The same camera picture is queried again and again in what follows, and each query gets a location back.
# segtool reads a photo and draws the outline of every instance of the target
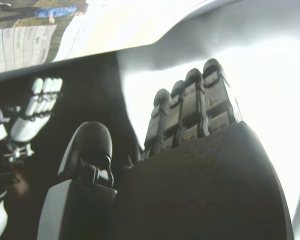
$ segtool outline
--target poster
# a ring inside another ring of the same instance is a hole
[[[0,0],[0,73],[152,44],[212,2]]]

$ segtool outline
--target blue shirt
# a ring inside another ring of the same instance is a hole
[[[74,13],[77,10],[75,5],[72,6],[58,6],[58,7],[41,7],[35,11],[35,16],[38,18],[47,18],[49,15],[54,17],[66,16]]]

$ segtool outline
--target black surface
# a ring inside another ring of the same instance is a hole
[[[58,168],[71,136],[80,124],[98,121],[110,131],[113,144],[112,172],[114,186],[120,179],[122,163],[128,154],[134,161],[135,135],[127,117],[121,92],[115,53],[100,54],[39,69],[35,74],[0,82],[0,104],[15,101],[27,94],[26,86],[35,77],[63,79],[63,97],[54,107],[54,116],[32,141],[35,154],[20,170],[21,183],[4,199],[8,225],[2,240],[37,239],[41,209],[48,189],[59,182]],[[25,184],[28,190],[18,193]]]
[[[277,174],[245,123],[128,170],[110,240],[292,240]]]

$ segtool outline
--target person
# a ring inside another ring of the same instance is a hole
[[[0,22],[16,21],[27,18],[48,18],[50,24],[55,23],[55,18],[62,16],[81,16],[87,12],[88,4],[86,2],[75,3],[68,6],[57,7],[11,7],[10,3],[0,2],[0,11],[17,13],[16,15],[1,17]]]

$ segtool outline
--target bright light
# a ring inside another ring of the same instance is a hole
[[[300,196],[300,41],[278,38],[220,52],[244,121],[256,132],[280,179],[293,219]],[[156,92],[184,80],[205,60],[123,76],[127,113],[143,146]]]

